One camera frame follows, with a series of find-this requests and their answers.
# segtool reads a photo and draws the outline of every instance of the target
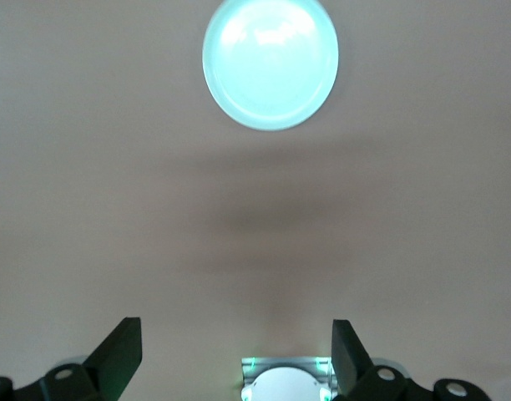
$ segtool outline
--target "plate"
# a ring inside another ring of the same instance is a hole
[[[226,0],[205,33],[205,81],[216,103],[252,129],[310,118],[336,80],[336,30],[317,0]]]

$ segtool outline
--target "silver bolt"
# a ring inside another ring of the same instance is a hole
[[[450,394],[457,397],[465,397],[467,395],[467,390],[465,387],[458,383],[447,384],[447,390]]]
[[[387,380],[388,382],[391,382],[396,378],[395,373],[393,373],[392,370],[387,368],[382,368],[378,370],[378,376],[384,380]]]
[[[70,376],[72,376],[72,371],[70,369],[63,369],[55,373],[55,378],[57,380],[63,380],[64,378],[69,378]]]

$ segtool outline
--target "round glowing disc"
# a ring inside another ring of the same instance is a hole
[[[216,103],[261,130],[311,117],[331,91],[338,59],[336,31],[317,0],[225,0],[203,47]]]

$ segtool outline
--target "white rounded object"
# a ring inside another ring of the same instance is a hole
[[[324,392],[329,393],[308,372],[273,368],[243,388],[241,397],[243,401],[321,401]]]
[[[207,28],[202,59],[210,92],[232,119],[278,130],[322,106],[339,49],[317,0],[225,0]]]

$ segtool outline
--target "black mechanical bracket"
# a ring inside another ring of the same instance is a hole
[[[59,366],[16,390],[1,377],[0,401],[117,401],[141,360],[140,319],[127,317],[82,364]]]
[[[340,389],[334,401],[491,401],[463,380],[439,380],[431,392],[394,368],[375,365],[347,320],[333,321],[331,364]]]

